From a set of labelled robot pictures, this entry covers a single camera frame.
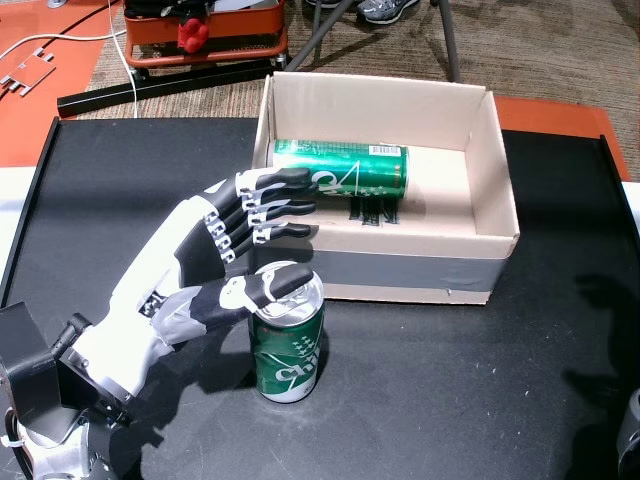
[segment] aluminum can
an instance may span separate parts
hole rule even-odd
[[[265,265],[256,274],[294,262]],[[324,289],[316,273],[311,281],[249,320],[256,386],[269,400],[291,403],[306,397],[316,383],[324,321]]]
[[[309,168],[324,195],[403,198],[409,151],[398,145],[276,140],[273,166]]]

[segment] can lid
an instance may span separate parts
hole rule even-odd
[[[260,268],[256,274],[277,270],[295,262],[273,262]],[[276,327],[293,327],[301,325],[313,317],[324,302],[324,288],[320,277],[315,272],[313,278],[302,287],[270,303],[255,314],[270,325]]]

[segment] sneaker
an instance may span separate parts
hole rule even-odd
[[[316,6],[316,0],[305,0],[305,1],[312,7]],[[340,0],[321,0],[321,2],[322,2],[322,5],[320,6],[320,8],[334,9],[338,6],[338,4],[340,3]]]
[[[358,5],[358,15],[362,16],[369,23],[388,25],[398,21],[404,9],[418,3],[418,1],[419,0],[364,0],[364,2]]]

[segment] cardboard box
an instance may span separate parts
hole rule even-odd
[[[484,304],[519,237],[491,92],[400,78],[280,73],[265,83],[253,158],[273,141],[305,139],[409,146],[399,224],[349,220],[349,199],[327,197],[291,222],[310,239],[256,248],[252,266],[309,261],[327,298]]]

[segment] carpet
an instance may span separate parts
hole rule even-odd
[[[625,161],[640,181],[639,0],[453,0],[463,81],[497,95],[603,107]],[[286,7],[290,52],[311,33],[313,9],[303,0]],[[115,28],[123,28],[122,15]],[[356,21],[350,12],[326,36],[306,71],[447,78],[444,35],[437,9],[422,0],[387,27]],[[105,43],[89,89],[127,81],[112,42]],[[139,103],[144,117],[255,117],[262,81],[209,88]],[[121,105],[80,118],[120,118]]]

